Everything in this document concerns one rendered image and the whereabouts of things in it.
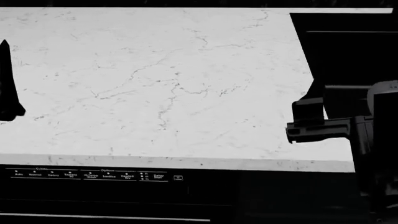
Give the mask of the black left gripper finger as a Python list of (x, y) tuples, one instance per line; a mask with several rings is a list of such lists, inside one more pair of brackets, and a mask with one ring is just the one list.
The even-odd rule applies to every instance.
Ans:
[(17, 116), (24, 116), (25, 112), (16, 91), (10, 46), (3, 40), (0, 43), (0, 121), (14, 121)]

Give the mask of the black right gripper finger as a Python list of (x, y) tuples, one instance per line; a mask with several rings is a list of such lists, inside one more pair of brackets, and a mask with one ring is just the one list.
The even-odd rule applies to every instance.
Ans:
[(296, 126), (324, 123), (324, 91), (324, 83), (320, 79), (314, 79), (307, 93), (292, 103), (292, 114)]

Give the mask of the black dishwasher control panel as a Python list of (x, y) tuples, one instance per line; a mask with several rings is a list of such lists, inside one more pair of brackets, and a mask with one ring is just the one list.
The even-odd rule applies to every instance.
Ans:
[(0, 165), (0, 212), (211, 220), (0, 216), (0, 224), (234, 224), (237, 179), (227, 170)]

